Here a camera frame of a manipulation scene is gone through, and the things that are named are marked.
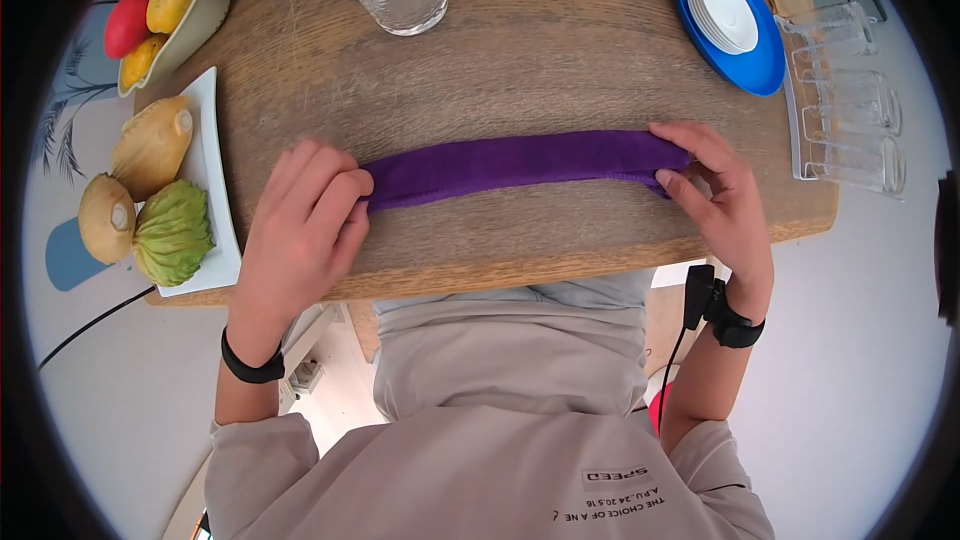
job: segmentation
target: red object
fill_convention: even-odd
[[[660,426],[657,423],[657,419],[660,415],[660,402],[661,400],[666,401],[670,396],[670,389],[673,387],[673,381],[666,384],[665,392],[657,392],[654,396],[654,400],[650,401],[650,407],[647,408],[647,414],[650,415],[650,421],[654,424],[654,433],[659,437],[660,436]]]
[[[150,0],[120,0],[106,18],[103,52],[111,59],[122,59],[140,46],[147,28],[147,4]]]

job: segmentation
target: white rectangular plate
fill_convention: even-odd
[[[193,139],[176,174],[177,179],[189,180],[206,191],[206,216],[216,246],[206,253],[192,278],[174,287],[158,287],[160,296],[232,286],[240,276],[240,248],[234,234],[224,167],[220,160],[216,91],[217,67],[211,66],[180,93],[190,99]]]

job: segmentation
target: red fruit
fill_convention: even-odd
[[[147,4],[150,0],[120,0],[106,18],[103,52],[111,59],[122,59],[140,46],[147,28]]]

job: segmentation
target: stack of saucers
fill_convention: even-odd
[[[686,0],[697,28],[726,54],[750,53],[760,32],[747,0]]]

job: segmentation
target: finger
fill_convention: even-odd
[[[699,161],[691,162],[690,165],[683,170],[683,177],[686,179],[691,179],[693,177],[701,178],[708,186],[710,186],[710,191],[714,195],[719,195],[723,192],[724,186],[720,181],[719,176],[713,171],[707,169],[707,167]]]
[[[270,209],[282,196],[278,195],[278,185],[280,180],[286,175],[287,167],[290,165],[292,150],[284,150],[280,153],[279,159],[273,165],[273,171],[270,172],[270,179],[267,185],[263,186],[263,192],[260,194],[260,201],[257,203],[257,209]]]
[[[681,149],[686,149],[708,169],[723,174],[738,163],[734,150],[727,141],[709,126],[690,121],[672,121],[649,125],[650,132]]]
[[[320,152],[320,149],[323,147],[324,145],[316,139],[302,139],[300,143],[296,145],[296,148],[294,148],[290,154],[290,159],[284,166],[282,174],[279,175],[276,180],[274,192],[276,193],[277,202],[280,202],[290,193],[307,165],[310,164],[310,160],[313,159],[314,155]]]
[[[289,213],[298,221],[306,222],[317,201],[327,190],[327,186],[330,186],[338,174],[355,164],[354,158],[347,153],[332,146],[321,146],[307,162],[306,167],[296,178],[294,186],[287,193],[284,208],[289,209]]]
[[[704,233],[704,226],[719,213],[716,205],[703,196],[690,180],[676,171],[660,169],[656,172],[656,181],[666,190],[679,207],[686,211],[697,229]]]
[[[370,219],[367,217],[369,202],[358,202],[350,210],[346,221],[340,228],[337,241],[333,244],[333,254],[330,257],[330,270],[337,277],[350,273],[354,266],[360,247],[370,232]]]
[[[318,237],[330,236],[332,241],[353,212],[357,200],[373,191],[374,178],[365,169],[338,173],[310,213],[306,222],[308,232]]]

